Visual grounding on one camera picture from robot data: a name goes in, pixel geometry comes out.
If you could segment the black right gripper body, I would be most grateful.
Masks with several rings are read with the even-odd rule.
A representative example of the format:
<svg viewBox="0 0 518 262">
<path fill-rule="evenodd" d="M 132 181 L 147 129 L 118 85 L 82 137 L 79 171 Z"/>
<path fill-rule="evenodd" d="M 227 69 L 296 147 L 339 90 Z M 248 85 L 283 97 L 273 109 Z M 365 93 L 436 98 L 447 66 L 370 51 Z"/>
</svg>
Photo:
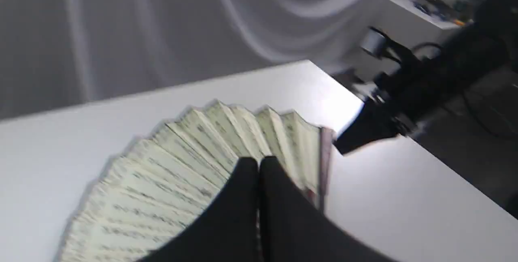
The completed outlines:
<svg viewBox="0 0 518 262">
<path fill-rule="evenodd" d="M 437 55 L 420 60 L 407 48 L 396 72 L 382 72 L 376 77 L 374 90 L 366 101 L 385 105 L 399 134 L 411 133 L 418 121 L 477 80 L 473 67 L 477 49 L 477 40 L 448 39 Z"/>
</svg>

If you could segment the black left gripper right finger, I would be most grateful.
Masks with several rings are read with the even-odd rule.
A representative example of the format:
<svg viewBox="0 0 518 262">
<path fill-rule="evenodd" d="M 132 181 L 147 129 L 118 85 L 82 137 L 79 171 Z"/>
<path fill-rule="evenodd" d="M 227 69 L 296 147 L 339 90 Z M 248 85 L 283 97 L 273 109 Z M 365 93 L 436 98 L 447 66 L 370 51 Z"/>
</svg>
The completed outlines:
<svg viewBox="0 0 518 262">
<path fill-rule="evenodd" d="M 266 262 L 390 262 L 319 212 L 276 157 L 259 166 L 261 247 Z"/>
</svg>

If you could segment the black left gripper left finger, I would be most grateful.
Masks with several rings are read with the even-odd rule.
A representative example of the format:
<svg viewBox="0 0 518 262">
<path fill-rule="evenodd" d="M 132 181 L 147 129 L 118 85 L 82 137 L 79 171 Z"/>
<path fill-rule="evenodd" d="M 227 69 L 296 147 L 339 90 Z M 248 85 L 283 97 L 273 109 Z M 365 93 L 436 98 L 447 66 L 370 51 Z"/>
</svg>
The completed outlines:
<svg viewBox="0 0 518 262">
<path fill-rule="evenodd" d="M 240 158 L 214 201 L 178 236 L 143 262 L 257 261 L 258 164 Z"/>
</svg>

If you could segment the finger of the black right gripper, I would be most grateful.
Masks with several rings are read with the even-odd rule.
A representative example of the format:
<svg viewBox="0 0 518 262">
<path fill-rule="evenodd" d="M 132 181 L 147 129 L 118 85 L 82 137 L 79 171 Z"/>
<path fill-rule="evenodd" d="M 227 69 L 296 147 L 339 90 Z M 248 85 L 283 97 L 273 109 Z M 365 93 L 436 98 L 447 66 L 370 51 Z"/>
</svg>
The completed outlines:
<svg viewBox="0 0 518 262">
<path fill-rule="evenodd" d="M 334 141 L 339 153 L 346 155 L 372 142 L 394 138 L 399 134 L 385 105 L 368 100 L 353 122 Z"/>
</svg>

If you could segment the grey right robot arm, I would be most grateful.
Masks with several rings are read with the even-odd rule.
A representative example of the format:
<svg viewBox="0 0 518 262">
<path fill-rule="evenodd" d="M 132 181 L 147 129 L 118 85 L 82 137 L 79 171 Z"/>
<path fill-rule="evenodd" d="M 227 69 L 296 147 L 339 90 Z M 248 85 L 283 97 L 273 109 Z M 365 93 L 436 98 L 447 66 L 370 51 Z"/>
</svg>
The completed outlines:
<svg viewBox="0 0 518 262">
<path fill-rule="evenodd" d="M 517 0 L 482 0 L 473 21 L 457 30 L 432 58 L 420 60 L 407 47 L 370 27 L 361 47 L 377 58 L 396 54 L 399 69 L 374 80 L 374 89 L 351 124 L 334 141 L 346 155 L 372 142 L 416 131 L 452 98 L 506 64 L 517 62 Z"/>
</svg>

